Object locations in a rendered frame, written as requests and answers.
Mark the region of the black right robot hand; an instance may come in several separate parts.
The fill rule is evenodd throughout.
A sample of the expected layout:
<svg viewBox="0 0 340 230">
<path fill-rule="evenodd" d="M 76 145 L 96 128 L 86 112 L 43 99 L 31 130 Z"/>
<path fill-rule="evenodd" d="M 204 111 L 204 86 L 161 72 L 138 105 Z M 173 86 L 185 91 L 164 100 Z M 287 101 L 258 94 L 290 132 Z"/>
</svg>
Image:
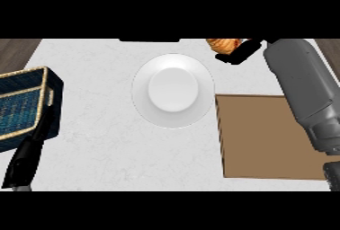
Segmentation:
<svg viewBox="0 0 340 230">
<path fill-rule="evenodd" d="M 231 52 L 231 54 L 216 54 L 216 59 L 224 63 L 231 63 L 232 65 L 238 65 L 261 49 L 261 42 L 272 44 L 278 41 L 278 38 L 265 38 L 265 39 L 250 39 L 247 40 L 238 48 Z"/>
</svg>

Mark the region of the golden brown croissant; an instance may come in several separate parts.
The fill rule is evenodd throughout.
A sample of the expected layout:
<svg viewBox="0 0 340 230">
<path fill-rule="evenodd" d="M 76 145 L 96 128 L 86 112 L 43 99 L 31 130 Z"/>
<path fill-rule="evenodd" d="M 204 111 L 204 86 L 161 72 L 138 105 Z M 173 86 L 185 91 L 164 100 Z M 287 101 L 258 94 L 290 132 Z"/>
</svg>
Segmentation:
<svg viewBox="0 0 340 230">
<path fill-rule="evenodd" d="M 207 39 L 210 49 L 218 54 L 229 55 L 232 51 L 241 46 L 241 39 Z"/>
</svg>

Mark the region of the brown flat tray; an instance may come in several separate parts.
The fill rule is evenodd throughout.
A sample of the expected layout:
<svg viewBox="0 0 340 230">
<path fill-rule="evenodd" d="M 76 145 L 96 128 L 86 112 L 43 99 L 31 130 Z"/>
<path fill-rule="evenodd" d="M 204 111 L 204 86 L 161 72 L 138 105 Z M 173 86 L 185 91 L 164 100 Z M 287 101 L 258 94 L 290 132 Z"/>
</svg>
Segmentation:
<svg viewBox="0 0 340 230">
<path fill-rule="evenodd" d="M 225 177 L 326 179 L 323 165 L 340 156 L 314 149 L 284 97 L 219 94 L 216 117 Z"/>
</svg>

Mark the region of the white oval plate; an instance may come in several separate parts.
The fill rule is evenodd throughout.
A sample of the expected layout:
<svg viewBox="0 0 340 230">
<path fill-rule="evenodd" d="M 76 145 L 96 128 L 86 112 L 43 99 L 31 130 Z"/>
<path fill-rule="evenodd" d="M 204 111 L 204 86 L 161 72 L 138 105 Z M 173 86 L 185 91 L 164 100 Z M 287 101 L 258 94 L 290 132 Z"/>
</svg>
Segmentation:
<svg viewBox="0 0 340 230">
<path fill-rule="evenodd" d="M 216 85 L 204 64 L 191 56 L 151 59 L 133 78 L 132 100 L 142 118 L 161 128 L 185 128 L 210 111 Z"/>
</svg>

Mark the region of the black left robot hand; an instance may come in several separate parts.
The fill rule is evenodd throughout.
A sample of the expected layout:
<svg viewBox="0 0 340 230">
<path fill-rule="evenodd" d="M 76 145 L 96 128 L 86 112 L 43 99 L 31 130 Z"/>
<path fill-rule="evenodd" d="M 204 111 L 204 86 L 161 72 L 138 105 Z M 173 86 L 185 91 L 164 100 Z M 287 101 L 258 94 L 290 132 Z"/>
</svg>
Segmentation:
<svg viewBox="0 0 340 230">
<path fill-rule="evenodd" d="M 39 120 L 37 127 L 30 136 L 21 141 L 17 152 L 12 156 L 2 188 L 18 189 L 20 187 L 30 187 L 37 171 L 43 145 L 46 142 L 48 133 L 52 122 L 55 120 L 55 106 L 51 105 L 46 109 L 45 115 Z"/>
</svg>

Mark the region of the blue basket with yellow trim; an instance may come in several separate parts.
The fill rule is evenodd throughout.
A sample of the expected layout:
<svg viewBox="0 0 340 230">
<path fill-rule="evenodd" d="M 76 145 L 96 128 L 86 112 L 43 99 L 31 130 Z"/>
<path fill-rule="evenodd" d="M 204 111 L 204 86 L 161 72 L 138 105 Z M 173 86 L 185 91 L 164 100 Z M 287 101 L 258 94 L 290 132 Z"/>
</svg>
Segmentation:
<svg viewBox="0 0 340 230">
<path fill-rule="evenodd" d="M 64 82 L 48 66 L 0 75 L 0 153 L 31 135 L 49 106 L 55 120 L 48 138 L 59 134 L 62 90 Z"/>
</svg>

